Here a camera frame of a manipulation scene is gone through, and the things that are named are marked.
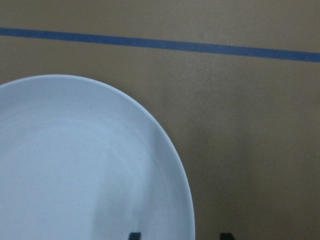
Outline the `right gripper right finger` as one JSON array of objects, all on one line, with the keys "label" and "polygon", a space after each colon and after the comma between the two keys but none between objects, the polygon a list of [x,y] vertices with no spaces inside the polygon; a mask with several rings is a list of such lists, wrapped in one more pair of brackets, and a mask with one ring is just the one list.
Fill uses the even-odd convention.
[{"label": "right gripper right finger", "polygon": [[230,232],[222,232],[219,235],[220,240],[235,240],[235,237]]}]

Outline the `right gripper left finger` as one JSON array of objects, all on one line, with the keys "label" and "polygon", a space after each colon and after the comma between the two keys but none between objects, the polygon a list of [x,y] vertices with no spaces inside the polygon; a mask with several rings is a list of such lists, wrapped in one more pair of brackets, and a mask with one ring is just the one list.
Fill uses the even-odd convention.
[{"label": "right gripper left finger", "polygon": [[140,240],[140,239],[141,239],[140,232],[131,232],[128,237],[128,240]]}]

